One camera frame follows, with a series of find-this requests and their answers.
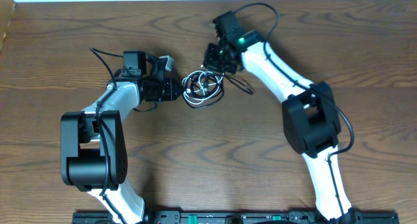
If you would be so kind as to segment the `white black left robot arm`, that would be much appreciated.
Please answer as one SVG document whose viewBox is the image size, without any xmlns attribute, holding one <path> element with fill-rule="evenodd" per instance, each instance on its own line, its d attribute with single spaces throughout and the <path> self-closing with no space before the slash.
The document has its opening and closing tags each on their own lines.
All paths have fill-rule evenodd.
<svg viewBox="0 0 417 224">
<path fill-rule="evenodd" d="M 112 223 L 152 223 L 144 198 L 127 179 L 128 156 L 122 123 L 142 102 L 176 100 L 184 89 L 166 77 L 175 62 L 165 55 L 124 51 L 123 66 L 110 70 L 106 90 L 93 104 L 61 117 L 61 177 L 98 199 Z"/>
</svg>

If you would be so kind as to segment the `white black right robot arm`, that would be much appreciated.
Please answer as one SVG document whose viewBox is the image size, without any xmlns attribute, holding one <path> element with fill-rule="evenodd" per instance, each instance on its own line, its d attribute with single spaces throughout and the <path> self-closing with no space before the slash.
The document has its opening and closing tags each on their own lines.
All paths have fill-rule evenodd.
<svg viewBox="0 0 417 224">
<path fill-rule="evenodd" d="M 212 21 L 218 43 L 210 43 L 206 68 L 235 74 L 239 68 L 257 77 L 279 100 L 285 138 L 300 154 L 315 191 L 315 207 L 323 219 L 346 223 L 352 208 L 339 171 L 338 135 L 346 119 L 325 82 L 314 83 L 294 71 L 257 31 L 246 31 L 236 12 Z"/>
</svg>

